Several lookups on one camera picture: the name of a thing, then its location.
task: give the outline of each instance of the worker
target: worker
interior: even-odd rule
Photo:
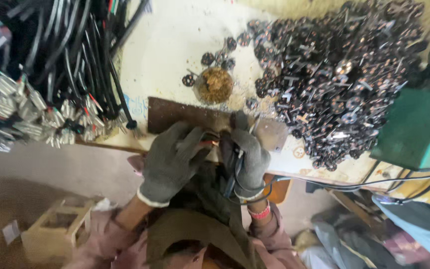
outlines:
[[[203,136],[200,127],[182,122],[160,134],[145,158],[137,194],[121,210],[92,212],[90,236],[64,268],[302,268],[276,205],[257,201],[269,153],[246,130],[232,131],[245,158],[234,192],[255,201],[248,205],[248,235],[240,205],[223,197],[217,168],[204,162],[209,151],[200,147]],[[230,143],[220,146],[230,155]]]

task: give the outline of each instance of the gray work glove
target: gray work glove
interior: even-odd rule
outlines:
[[[270,153],[247,131],[233,130],[232,139],[245,152],[237,176],[238,184],[235,184],[235,194],[241,199],[253,200],[263,192],[263,175],[270,164]]]
[[[144,182],[137,197],[152,207],[166,207],[192,178],[210,152],[198,147],[200,127],[178,122],[155,138],[144,163]]]
[[[234,144],[237,144],[244,151],[241,157],[240,172],[238,173],[238,183],[235,184],[235,194],[244,200],[253,200],[263,192],[265,186],[263,175],[270,164],[270,153],[261,147],[256,137],[248,132],[248,119],[242,112],[238,111],[233,114],[233,131],[221,133],[220,149],[225,167],[234,173],[234,162],[237,155],[234,156]]]

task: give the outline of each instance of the wrist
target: wrist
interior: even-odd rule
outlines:
[[[170,204],[170,199],[167,199],[166,202],[159,202],[160,199],[154,199],[151,196],[145,195],[143,190],[141,190],[144,187],[144,183],[137,189],[137,198],[139,200],[141,200],[142,202],[144,202],[146,205],[151,206],[151,207],[157,207],[157,208],[161,208],[161,207],[167,207]]]
[[[245,183],[245,185],[243,184],[243,182],[241,182],[241,185],[245,188],[250,188],[250,189],[254,189],[254,191],[248,191],[246,189],[243,189],[241,186],[235,186],[235,195],[242,199],[242,200],[247,200],[247,201],[251,201],[251,200],[255,200],[258,199],[259,197],[261,197],[261,194],[263,193],[263,190],[265,189],[265,181],[261,180],[259,184],[256,185],[248,185]]]
[[[248,213],[255,221],[264,221],[267,217],[271,216],[270,203],[263,200],[248,206]]]

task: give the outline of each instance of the bracelet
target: bracelet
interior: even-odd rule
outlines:
[[[248,213],[250,214],[250,216],[254,219],[257,219],[257,220],[261,220],[261,219],[266,218],[268,216],[268,214],[270,214],[270,212],[271,212],[271,209],[270,209],[270,203],[269,202],[267,204],[267,207],[260,213],[255,213],[255,212],[252,212],[248,209]]]

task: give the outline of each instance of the floor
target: floor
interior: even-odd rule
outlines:
[[[43,143],[17,144],[11,152],[0,153],[0,180],[29,180],[87,197],[104,196],[123,205],[142,183],[126,161],[131,155],[84,145],[55,149]],[[295,235],[310,225],[313,214],[336,204],[327,192],[305,193],[305,183],[295,181],[279,209],[287,233]],[[246,211],[243,217],[248,225]]]

